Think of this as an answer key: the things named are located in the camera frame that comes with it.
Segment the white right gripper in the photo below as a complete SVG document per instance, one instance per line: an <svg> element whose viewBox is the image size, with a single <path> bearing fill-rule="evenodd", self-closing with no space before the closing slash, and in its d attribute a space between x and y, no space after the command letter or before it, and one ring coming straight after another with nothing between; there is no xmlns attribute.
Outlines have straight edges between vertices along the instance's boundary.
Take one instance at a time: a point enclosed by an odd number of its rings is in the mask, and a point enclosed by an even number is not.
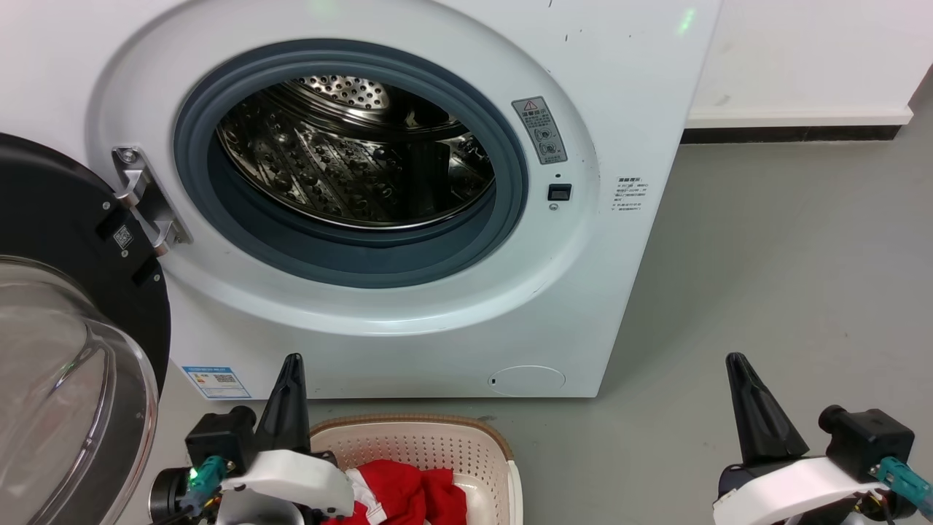
<svg viewBox="0 0 933 525"><path fill-rule="evenodd" d="M726 467L717 524L893 524L897 495L880 459L805 456L810 448L743 353L727 355L742 464Z"/></svg>

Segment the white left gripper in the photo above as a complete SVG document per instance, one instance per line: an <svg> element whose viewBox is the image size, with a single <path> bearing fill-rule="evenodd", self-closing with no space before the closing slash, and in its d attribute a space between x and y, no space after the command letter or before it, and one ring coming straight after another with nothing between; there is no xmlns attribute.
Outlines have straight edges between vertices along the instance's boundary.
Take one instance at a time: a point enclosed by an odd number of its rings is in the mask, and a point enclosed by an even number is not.
<svg viewBox="0 0 933 525"><path fill-rule="evenodd" d="M246 474L221 484L216 524L313 524L349 518L352 482L341 469L310 453L305 365L300 354L284 359L254 430L262 451Z"/></svg>

